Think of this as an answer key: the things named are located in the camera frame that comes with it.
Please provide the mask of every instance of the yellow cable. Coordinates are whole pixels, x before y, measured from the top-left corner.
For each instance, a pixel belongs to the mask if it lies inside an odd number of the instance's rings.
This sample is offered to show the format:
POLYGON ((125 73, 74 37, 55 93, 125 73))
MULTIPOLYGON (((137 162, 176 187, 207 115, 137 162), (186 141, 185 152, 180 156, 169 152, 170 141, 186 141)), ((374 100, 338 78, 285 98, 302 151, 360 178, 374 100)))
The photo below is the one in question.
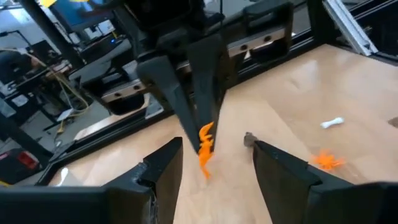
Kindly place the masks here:
POLYGON ((84 103, 84 105, 85 105, 85 108, 83 109, 83 112, 77 113, 77 114, 73 114, 73 115, 70 115, 70 116, 80 116, 80 115, 85 114, 85 113, 88 111, 88 108, 89 108, 90 106, 89 106, 89 104, 87 103, 87 101, 86 101, 82 96, 80 96, 80 94, 77 93, 72 87, 70 87, 69 84, 68 84, 67 82, 65 82, 62 78, 60 78, 59 75, 57 74, 57 71, 55 71, 53 68, 47 66, 44 62, 42 62, 42 61, 39 60, 37 57, 35 57, 35 56, 33 56, 33 55, 29 54, 29 53, 22 53, 22 52, 20 52, 20 51, 18 51, 18 50, 16 50, 16 49, 0 49, 0 50, 7 50, 7 51, 11 51, 11 52, 18 52, 18 53, 20 53, 20 54, 26 54, 26 55, 28 55, 30 58, 32 58, 32 59, 36 60, 37 62, 39 62, 39 63, 41 64, 41 66, 43 66, 43 67, 45 67, 45 68, 49 68, 49 69, 50 69, 50 72, 51 72, 51 75, 54 75, 55 78, 57 79, 57 81, 58 81, 61 85, 63 84, 65 87, 67 87, 67 88, 68 88, 68 89, 69 89, 69 90, 70 90, 82 103, 84 103))
POLYGON ((58 128, 58 130, 57 130, 57 134, 62 134, 64 132, 64 130, 63 130, 63 121, 64 120, 61 121, 61 125, 60 125, 60 128, 58 128))
POLYGON ((113 34, 113 37, 114 37, 114 38, 116 38, 116 39, 118 38, 117 35, 116 35, 116 33, 115 33, 114 31, 112 31, 112 34, 113 34))
POLYGON ((7 184, 7 183, 5 183, 4 181, 1 181, 1 180, 0 180, 0 185, 3 185, 5 187, 11 186, 11 184, 7 184))

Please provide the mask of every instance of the orange figurine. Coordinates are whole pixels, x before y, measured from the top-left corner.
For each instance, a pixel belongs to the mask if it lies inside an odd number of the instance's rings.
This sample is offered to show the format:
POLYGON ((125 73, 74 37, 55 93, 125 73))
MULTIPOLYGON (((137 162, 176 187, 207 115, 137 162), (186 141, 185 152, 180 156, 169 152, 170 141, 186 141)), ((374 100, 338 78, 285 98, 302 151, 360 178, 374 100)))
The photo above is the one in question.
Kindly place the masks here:
POLYGON ((331 171, 334 167, 345 163, 343 159, 335 159, 335 156, 329 154, 326 149, 321 149, 320 155, 315 157, 315 162, 325 171, 331 171))
POLYGON ((199 163, 200 168, 206 179, 210 178, 210 173, 206 169, 206 163, 213 156, 211 151, 211 147, 213 146, 214 140, 211 138, 211 134, 207 134, 210 128, 213 126, 214 122, 204 125, 199 131, 199 138, 201 141, 200 149, 199 149, 199 163))

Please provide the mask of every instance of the wooden table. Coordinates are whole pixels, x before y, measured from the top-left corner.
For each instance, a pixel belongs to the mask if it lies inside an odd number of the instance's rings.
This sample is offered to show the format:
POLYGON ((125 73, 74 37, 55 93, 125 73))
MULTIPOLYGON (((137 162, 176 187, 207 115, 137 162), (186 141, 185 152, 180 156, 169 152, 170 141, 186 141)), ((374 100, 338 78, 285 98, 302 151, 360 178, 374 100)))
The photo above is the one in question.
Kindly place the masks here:
POLYGON ((271 223, 246 131, 312 163, 327 148, 346 164, 331 173, 354 184, 398 180, 398 68, 328 45, 228 90, 206 181, 176 116, 68 165, 83 185, 102 185, 175 136, 183 177, 174 223, 271 223), (344 124, 322 129, 337 116, 344 124))

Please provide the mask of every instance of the black aluminum frame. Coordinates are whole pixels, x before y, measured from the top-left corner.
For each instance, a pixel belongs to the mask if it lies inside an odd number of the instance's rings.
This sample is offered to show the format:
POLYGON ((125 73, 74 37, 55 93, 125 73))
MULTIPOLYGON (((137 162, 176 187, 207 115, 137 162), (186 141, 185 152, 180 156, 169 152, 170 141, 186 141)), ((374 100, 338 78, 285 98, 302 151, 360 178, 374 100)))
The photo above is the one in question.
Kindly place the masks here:
MULTIPOLYGON (((372 11, 384 2, 385 0, 370 0, 358 4, 352 8, 350 12, 357 19, 358 16, 372 11)), ((299 33, 292 39, 290 52, 285 57, 265 64, 258 64, 251 58, 245 60, 242 65, 242 69, 238 72, 237 85, 286 61, 298 57, 299 55, 302 55, 322 44, 337 44, 336 37, 339 32, 334 29, 330 29, 330 27, 334 26, 334 23, 323 8, 322 2, 319 0, 307 0, 307 4, 311 29, 307 29, 299 33)), ((100 150, 128 135, 134 134, 173 114, 173 111, 168 110, 151 119, 145 119, 145 109, 142 109, 137 113, 100 129, 81 140, 71 142, 54 154, 41 178, 35 185, 48 185, 57 171, 65 165, 100 150)))

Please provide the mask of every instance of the white bone toy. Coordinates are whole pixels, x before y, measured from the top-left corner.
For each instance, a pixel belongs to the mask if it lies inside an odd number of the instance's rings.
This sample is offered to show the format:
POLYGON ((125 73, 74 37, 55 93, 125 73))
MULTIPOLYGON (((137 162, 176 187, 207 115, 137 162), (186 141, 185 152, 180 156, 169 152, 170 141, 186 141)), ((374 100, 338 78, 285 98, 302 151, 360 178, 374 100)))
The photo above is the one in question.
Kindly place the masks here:
POLYGON ((326 128, 329 128, 332 125, 342 124, 342 123, 344 123, 344 118, 338 117, 338 118, 335 118, 335 119, 333 119, 331 121, 322 122, 321 126, 326 129, 326 128))

